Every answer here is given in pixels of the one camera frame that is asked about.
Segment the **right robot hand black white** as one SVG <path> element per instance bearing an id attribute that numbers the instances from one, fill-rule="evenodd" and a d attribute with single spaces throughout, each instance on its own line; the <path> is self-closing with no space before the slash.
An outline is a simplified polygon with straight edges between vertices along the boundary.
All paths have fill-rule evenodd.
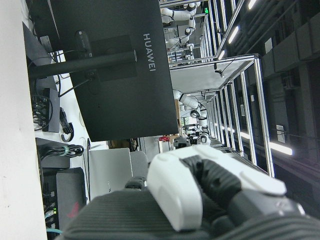
<path id="1" fill-rule="evenodd" d="M 147 185 L 95 197 L 62 240 L 317 240 L 283 181 L 207 145 L 160 153 Z"/>

